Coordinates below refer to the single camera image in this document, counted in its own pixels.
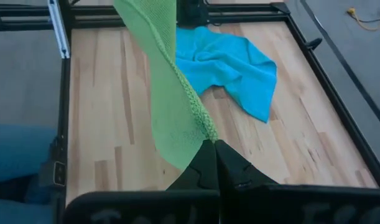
blue microfiber cloth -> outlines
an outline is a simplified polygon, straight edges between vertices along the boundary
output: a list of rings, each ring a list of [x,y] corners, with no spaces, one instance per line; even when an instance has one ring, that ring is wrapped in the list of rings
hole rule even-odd
[[[223,86],[237,104],[261,121],[269,119],[277,67],[244,37],[206,27],[177,28],[176,64],[198,95]]]

wooden table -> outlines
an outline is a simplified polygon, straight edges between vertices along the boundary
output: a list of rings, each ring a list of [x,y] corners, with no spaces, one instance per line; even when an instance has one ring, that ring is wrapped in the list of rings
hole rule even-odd
[[[247,37],[278,66],[268,124],[222,88],[201,97],[221,139],[280,183],[376,187],[283,22],[210,29]],[[126,28],[74,30],[67,203],[95,190],[164,190],[180,173],[155,149],[147,57],[133,37]]]

yellow cable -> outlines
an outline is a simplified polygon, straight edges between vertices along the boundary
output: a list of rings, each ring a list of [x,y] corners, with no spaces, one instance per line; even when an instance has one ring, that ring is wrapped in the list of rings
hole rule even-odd
[[[378,27],[376,28],[370,28],[370,27],[367,27],[365,26],[359,19],[358,19],[358,16],[356,14],[356,9],[351,7],[347,10],[347,13],[350,15],[350,16],[354,16],[354,18],[357,20],[357,23],[359,26],[361,26],[363,29],[366,29],[366,30],[369,30],[369,31],[377,31],[380,29],[380,23],[378,25]]]

green knitted fabric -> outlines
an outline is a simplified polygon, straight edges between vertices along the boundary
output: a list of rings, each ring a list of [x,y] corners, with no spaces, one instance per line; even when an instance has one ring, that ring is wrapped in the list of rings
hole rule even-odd
[[[175,64],[176,0],[115,0],[149,58],[152,135],[161,156],[184,170],[203,140],[218,139],[208,111]]]

black metal frame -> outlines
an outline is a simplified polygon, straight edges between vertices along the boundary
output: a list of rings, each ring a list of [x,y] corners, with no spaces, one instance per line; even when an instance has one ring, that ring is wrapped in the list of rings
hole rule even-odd
[[[63,17],[68,41],[71,45],[72,29],[124,27],[113,6],[71,6],[67,0],[58,0]],[[344,106],[335,87],[318,62],[313,50],[318,47],[322,39],[307,42],[294,22],[285,3],[271,4],[204,4],[203,1],[179,1],[177,6],[178,24],[185,26],[204,26],[207,24],[224,24],[238,22],[285,22],[299,45],[307,62],[310,64],[318,81],[329,97],[346,130],[356,144],[363,159],[368,165],[376,182],[380,186],[380,163],[376,159],[368,142],[361,134],[357,124],[352,119],[348,109]],[[225,12],[246,12],[247,14],[225,14]],[[52,30],[53,25],[48,19],[25,19],[26,17],[49,16],[49,10],[45,6],[0,5],[0,31],[18,30]],[[4,21],[3,17],[21,17],[21,20]],[[68,107],[70,89],[70,59],[62,59],[61,86],[60,86],[60,111],[58,118],[58,135],[50,148],[50,160],[67,164],[68,145]],[[57,217],[61,217],[65,209],[65,187],[58,188],[55,181],[50,181],[56,189]]]

